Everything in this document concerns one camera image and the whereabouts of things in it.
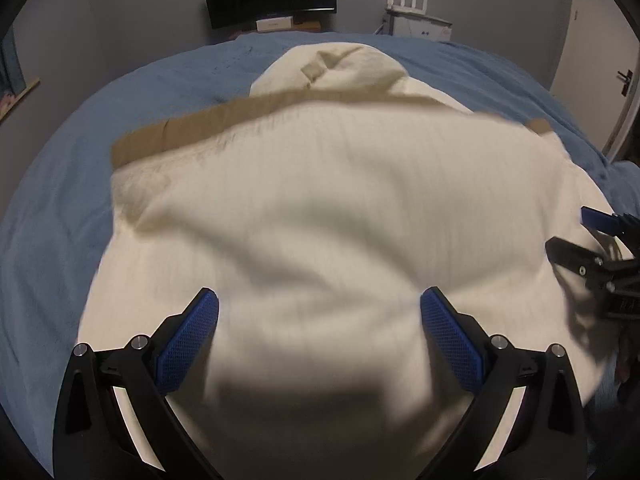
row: door handle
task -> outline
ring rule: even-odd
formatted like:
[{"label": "door handle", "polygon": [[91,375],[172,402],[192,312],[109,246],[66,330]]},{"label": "door handle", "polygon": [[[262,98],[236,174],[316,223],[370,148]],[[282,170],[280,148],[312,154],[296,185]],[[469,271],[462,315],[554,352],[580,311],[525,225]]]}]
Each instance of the door handle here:
[{"label": "door handle", "polygon": [[622,95],[626,97],[629,93],[629,87],[631,86],[631,82],[633,81],[634,73],[629,70],[626,75],[618,70],[618,79],[622,81],[625,85],[622,87]]}]

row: curtain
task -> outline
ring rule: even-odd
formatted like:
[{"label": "curtain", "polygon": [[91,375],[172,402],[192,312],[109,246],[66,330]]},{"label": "curtain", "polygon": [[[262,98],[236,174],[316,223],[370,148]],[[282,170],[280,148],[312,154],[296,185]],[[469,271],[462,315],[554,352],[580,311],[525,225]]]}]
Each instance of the curtain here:
[{"label": "curtain", "polygon": [[17,96],[25,88],[12,27],[0,43],[0,98],[5,94]]}]

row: wall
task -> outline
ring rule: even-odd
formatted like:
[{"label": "wall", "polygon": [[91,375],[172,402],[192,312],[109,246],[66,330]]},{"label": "wall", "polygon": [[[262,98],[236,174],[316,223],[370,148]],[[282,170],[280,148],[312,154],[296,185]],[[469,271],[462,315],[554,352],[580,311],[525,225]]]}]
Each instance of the wall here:
[{"label": "wall", "polygon": [[[429,12],[454,22],[453,40],[516,62],[549,87],[562,51],[571,0],[429,0]],[[386,0],[338,0],[338,32],[372,33]],[[228,37],[213,32],[205,0],[92,0],[110,68],[143,64]]]},{"label": "wall", "polygon": [[[386,0],[338,0],[339,32],[373,32]],[[495,52],[547,87],[571,0],[430,0],[453,40]],[[0,217],[21,176],[62,121],[105,83],[165,56],[223,41],[205,0],[29,0],[15,22],[27,80],[42,84],[0,124]]]},{"label": "wall", "polygon": [[14,31],[25,80],[42,82],[0,123],[0,218],[51,134],[111,80],[89,0],[28,0]]}]

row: door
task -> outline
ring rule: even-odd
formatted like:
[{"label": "door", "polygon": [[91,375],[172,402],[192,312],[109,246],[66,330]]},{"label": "door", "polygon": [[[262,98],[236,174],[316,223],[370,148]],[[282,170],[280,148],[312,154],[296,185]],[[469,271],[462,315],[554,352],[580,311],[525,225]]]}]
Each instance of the door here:
[{"label": "door", "polygon": [[573,0],[551,93],[600,150],[626,111],[633,85],[623,77],[638,77],[639,50],[638,38],[613,0]]}]

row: white box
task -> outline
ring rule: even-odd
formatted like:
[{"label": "white box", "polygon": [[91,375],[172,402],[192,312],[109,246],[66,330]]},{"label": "white box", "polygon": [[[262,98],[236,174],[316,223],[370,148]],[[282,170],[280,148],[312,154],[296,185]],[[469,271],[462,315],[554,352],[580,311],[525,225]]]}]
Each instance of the white box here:
[{"label": "white box", "polygon": [[264,32],[266,30],[286,30],[292,27],[293,17],[267,18],[265,20],[257,20],[255,24],[258,27],[258,32]]}]

